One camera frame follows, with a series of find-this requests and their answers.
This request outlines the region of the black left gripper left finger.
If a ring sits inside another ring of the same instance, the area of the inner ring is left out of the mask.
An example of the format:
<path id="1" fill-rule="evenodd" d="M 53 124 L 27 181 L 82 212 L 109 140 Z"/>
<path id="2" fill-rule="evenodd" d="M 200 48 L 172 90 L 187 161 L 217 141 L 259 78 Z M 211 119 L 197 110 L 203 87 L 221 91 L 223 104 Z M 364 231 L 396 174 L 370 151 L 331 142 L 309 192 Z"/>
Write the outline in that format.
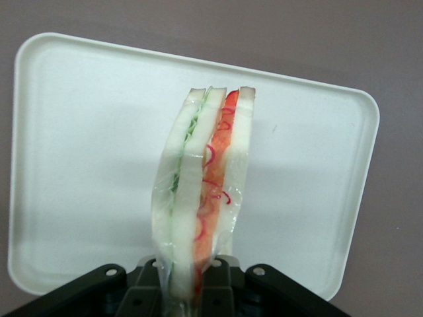
<path id="1" fill-rule="evenodd" d="M 162 292 L 156 259 L 142 259 L 128 279 L 128 290 L 122 300 L 122 316 L 161 316 Z"/>

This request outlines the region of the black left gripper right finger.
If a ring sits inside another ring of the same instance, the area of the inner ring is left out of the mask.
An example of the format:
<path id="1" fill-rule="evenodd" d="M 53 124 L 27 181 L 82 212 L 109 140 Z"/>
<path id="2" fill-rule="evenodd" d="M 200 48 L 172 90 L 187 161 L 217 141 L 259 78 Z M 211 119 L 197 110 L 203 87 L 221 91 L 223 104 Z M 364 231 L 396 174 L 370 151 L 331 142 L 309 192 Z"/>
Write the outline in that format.
<path id="1" fill-rule="evenodd" d="M 197 316 L 236 316 L 231 268 L 238 266 L 239 261 L 228 255 L 219 255 L 211 261 L 202 276 Z"/>

